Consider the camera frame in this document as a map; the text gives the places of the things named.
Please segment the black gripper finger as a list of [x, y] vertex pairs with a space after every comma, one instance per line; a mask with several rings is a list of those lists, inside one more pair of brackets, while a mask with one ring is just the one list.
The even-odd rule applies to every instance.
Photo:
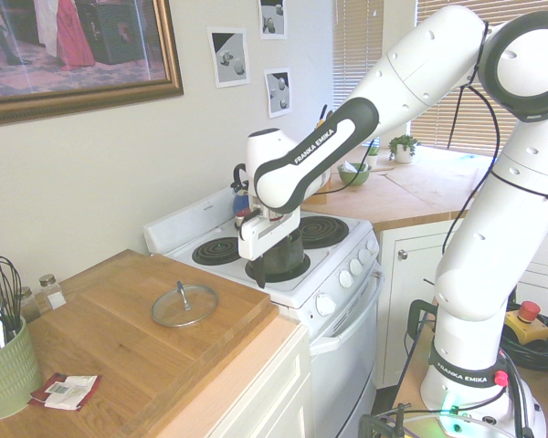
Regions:
[[246, 264], [246, 273], [255, 280], [259, 288], [264, 288], [266, 285], [266, 274], [264, 270], [264, 258], [259, 256], [257, 259], [248, 261]]

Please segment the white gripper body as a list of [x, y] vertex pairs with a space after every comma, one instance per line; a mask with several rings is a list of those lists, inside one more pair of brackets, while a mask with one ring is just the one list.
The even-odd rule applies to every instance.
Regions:
[[290, 235], [299, 224], [300, 208], [276, 220], [270, 220], [258, 211], [252, 212], [241, 224], [238, 233], [238, 253], [242, 258], [254, 261]]

